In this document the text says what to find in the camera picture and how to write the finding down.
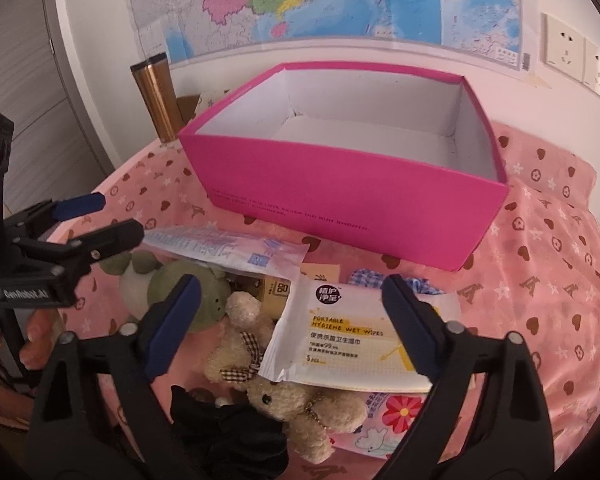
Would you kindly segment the person's left hand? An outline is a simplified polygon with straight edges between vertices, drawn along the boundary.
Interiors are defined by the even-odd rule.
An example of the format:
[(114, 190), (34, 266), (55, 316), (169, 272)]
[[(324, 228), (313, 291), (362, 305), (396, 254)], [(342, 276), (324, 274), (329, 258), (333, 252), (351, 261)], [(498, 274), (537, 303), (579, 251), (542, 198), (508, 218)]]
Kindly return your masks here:
[[(54, 348), (60, 323), (57, 310), (41, 309), (31, 314), (27, 325), (26, 344), (19, 352), (19, 361), (28, 370), (40, 370), (45, 366)], [(29, 419), (33, 405), (32, 398), (0, 386), (1, 417)]]

